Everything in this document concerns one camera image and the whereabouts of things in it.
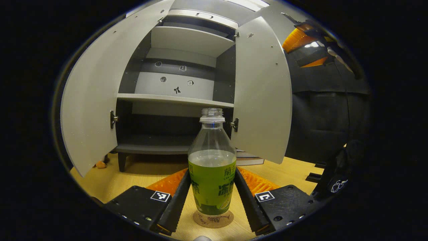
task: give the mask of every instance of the white cabinet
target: white cabinet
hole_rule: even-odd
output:
[[[80,175],[113,149],[123,153],[186,153],[199,131],[195,126],[200,110],[207,107],[223,108],[229,123],[239,119],[237,132],[225,127],[235,147],[282,162],[291,125],[291,83],[272,29],[262,17],[235,29],[237,24],[221,16],[207,20],[204,18],[209,13],[177,9],[171,17],[184,18],[182,25],[159,24],[159,19],[167,20],[171,4],[169,0],[158,2],[135,13],[138,18],[128,17],[110,28],[90,45],[70,73],[62,97],[61,127],[68,155]],[[193,27],[185,22],[187,17],[209,23]],[[204,28],[215,24],[212,19],[219,28],[205,32]],[[216,31],[226,32],[225,37]],[[161,71],[157,65],[144,65],[144,61],[156,59],[168,60],[170,65],[165,64]],[[187,69],[174,67],[181,62],[189,63]],[[139,78],[141,68],[146,68],[147,74]],[[162,84],[160,75],[173,79],[173,85],[204,80],[199,90],[193,90],[200,95],[162,94],[165,90],[156,87]],[[164,87],[173,91],[172,86]],[[119,117],[113,128],[111,111]],[[133,131],[138,125],[124,132],[124,127],[137,121],[145,123],[147,132]],[[152,134],[166,127],[171,135]]]

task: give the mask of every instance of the plastic bottle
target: plastic bottle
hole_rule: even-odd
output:
[[[222,109],[202,110],[202,129],[189,151],[189,171],[196,208],[206,215],[228,211],[236,168],[236,149],[223,129]]]

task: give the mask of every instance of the open cabinet door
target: open cabinet door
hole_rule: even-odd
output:
[[[281,43],[262,17],[237,30],[232,144],[282,163],[291,128],[291,79]]]
[[[116,112],[125,67],[173,2],[155,3],[111,27],[85,50],[70,72],[61,101],[61,131],[68,156],[81,176],[117,146],[110,111]]]

